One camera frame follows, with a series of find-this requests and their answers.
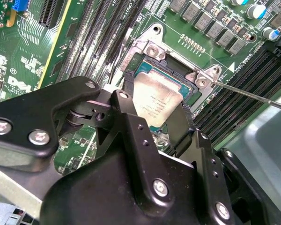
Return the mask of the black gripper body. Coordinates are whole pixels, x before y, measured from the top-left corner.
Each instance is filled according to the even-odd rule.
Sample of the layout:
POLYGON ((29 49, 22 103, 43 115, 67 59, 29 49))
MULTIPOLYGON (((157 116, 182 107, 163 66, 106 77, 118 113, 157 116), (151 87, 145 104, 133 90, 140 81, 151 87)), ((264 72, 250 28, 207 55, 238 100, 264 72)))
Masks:
POLYGON ((111 152, 58 180, 46 194, 42 225, 212 225, 201 209, 195 169, 160 154, 175 201, 162 216, 146 215, 136 202, 124 154, 111 152))

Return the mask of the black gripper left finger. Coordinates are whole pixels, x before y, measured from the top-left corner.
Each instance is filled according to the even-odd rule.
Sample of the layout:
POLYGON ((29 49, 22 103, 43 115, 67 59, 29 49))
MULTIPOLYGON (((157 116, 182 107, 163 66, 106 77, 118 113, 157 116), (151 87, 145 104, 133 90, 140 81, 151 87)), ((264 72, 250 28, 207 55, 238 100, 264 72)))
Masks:
POLYGON ((122 90, 101 92, 79 76, 0 103, 0 177, 8 182, 3 194, 14 201, 27 192, 38 210, 58 181, 50 171, 59 138, 88 124, 97 128, 99 159, 111 152, 125 155, 136 202, 143 210, 167 210, 174 198, 154 182, 168 184, 161 157, 146 121, 137 115, 132 97, 122 90))

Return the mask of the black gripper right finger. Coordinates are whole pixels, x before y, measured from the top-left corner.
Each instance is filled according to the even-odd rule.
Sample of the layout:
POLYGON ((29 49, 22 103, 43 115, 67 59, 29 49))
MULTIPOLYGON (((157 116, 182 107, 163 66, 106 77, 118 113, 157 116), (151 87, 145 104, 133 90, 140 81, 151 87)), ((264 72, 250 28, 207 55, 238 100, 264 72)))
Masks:
POLYGON ((278 225, 280 211, 227 148, 214 150, 179 105, 166 120, 176 157, 194 167, 194 205, 204 225, 278 225))

